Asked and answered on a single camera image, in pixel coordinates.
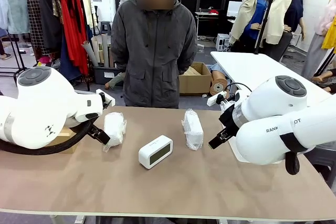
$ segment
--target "red garment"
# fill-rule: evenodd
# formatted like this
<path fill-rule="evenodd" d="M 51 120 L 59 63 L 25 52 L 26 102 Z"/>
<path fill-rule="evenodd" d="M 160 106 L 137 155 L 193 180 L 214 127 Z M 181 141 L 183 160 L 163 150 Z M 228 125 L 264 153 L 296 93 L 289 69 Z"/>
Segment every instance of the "red garment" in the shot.
<path fill-rule="evenodd" d="M 89 73 L 87 53 L 81 46 L 87 40 L 87 34 L 80 0 L 60 1 L 69 58 L 82 74 L 87 75 Z"/>

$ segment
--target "gray trousers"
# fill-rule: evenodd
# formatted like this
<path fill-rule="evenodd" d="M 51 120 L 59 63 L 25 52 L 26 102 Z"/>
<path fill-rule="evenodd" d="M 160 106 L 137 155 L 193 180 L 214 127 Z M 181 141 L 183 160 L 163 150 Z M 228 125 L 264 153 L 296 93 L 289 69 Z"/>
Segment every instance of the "gray trousers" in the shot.
<path fill-rule="evenodd" d="M 292 39 L 292 33 L 283 32 L 282 37 L 277 45 L 272 45 L 269 43 L 264 44 L 263 53 L 275 61 L 280 61 Z"/>
<path fill-rule="evenodd" d="M 306 61 L 302 70 L 302 77 L 305 77 L 307 80 L 311 80 L 316 71 L 318 70 L 322 60 L 326 56 L 327 49 L 322 49 L 322 44 L 325 39 L 325 36 L 315 34 L 313 40 L 311 41 Z"/>

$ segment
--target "black cable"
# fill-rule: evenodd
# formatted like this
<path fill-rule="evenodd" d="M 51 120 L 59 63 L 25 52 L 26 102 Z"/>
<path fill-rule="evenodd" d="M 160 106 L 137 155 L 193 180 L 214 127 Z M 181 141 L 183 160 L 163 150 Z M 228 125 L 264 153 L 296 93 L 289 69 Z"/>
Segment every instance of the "black cable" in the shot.
<path fill-rule="evenodd" d="M 252 92 L 252 90 L 251 90 L 248 86 L 246 86 L 245 84 L 240 83 L 240 82 L 233 82 L 233 83 L 229 84 L 228 86 L 226 86 L 224 90 L 226 90 L 228 87 L 230 87 L 230 86 L 232 86 L 232 85 L 234 85 L 234 84 L 243 85 L 243 86 L 247 87 L 249 91 Z"/>
<path fill-rule="evenodd" d="M 94 121 L 95 119 L 92 119 L 90 121 L 83 122 L 80 125 L 76 126 L 77 134 L 73 136 L 72 138 L 70 138 L 69 140 L 63 143 L 60 143 L 60 144 L 47 146 L 47 147 L 43 147 L 43 148 L 36 149 L 36 150 L 31 150 L 31 149 L 27 149 L 22 146 L 12 144 L 12 143 L 9 143 L 9 142 L 6 142 L 0 139 L 0 150 L 15 153 L 15 154 L 35 155 L 35 156 L 59 153 L 59 152 L 67 150 L 68 148 L 74 146 L 80 140 L 82 140 L 82 138 L 85 137 L 86 134 L 91 130 Z"/>

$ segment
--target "white towel in plastic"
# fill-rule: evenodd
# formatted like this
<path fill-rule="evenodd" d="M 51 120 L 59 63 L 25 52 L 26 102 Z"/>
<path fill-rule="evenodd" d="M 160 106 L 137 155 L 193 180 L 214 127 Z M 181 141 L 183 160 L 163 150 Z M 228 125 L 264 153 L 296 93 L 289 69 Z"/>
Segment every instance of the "white towel in plastic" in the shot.
<path fill-rule="evenodd" d="M 191 150 L 198 150 L 203 145 L 203 129 L 198 115 L 192 109 L 188 109 L 184 114 L 184 134 L 187 139 L 187 146 Z"/>
<path fill-rule="evenodd" d="M 126 132 L 126 123 L 122 113 L 113 112 L 107 114 L 104 119 L 104 131 L 111 138 L 107 145 L 103 145 L 103 151 L 107 152 L 110 147 L 122 144 L 123 135 Z"/>

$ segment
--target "table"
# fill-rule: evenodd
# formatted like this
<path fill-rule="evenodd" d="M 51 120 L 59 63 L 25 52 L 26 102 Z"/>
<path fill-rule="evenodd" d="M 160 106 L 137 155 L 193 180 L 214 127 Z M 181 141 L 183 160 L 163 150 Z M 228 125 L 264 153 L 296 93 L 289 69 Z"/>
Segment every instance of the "table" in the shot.
<path fill-rule="evenodd" d="M 274 76 L 290 76 L 306 87 L 308 106 L 331 97 L 331 94 L 322 88 L 266 55 L 238 52 L 211 52 L 211 55 L 233 82 L 241 82 L 252 90 Z M 237 86 L 239 89 L 247 90 L 243 85 L 237 84 Z"/>
<path fill-rule="evenodd" d="M 216 13 L 206 13 L 206 12 L 195 12 L 196 19 L 197 19 L 197 38 L 198 38 L 198 26 L 199 26 L 199 20 L 200 19 L 218 19 L 218 14 Z"/>
<path fill-rule="evenodd" d="M 186 147 L 185 110 L 113 107 L 127 129 L 121 146 L 102 152 L 86 136 L 74 154 L 24 156 L 0 152 L 0 211 L 46 215 L 108 215 L 206 219 L 323 220 L 336 218 L 336 197 L 307 159 L 289 175 L 284 163 L 240 163 L 229 145 L 207 142 L 222 126 L 218 111 L 197 111 L 204 146 Z M 96 121 L 103 127 L 103 116 Z M 164 134 L 173 153 L 151 170 L 139 149 Z"/>

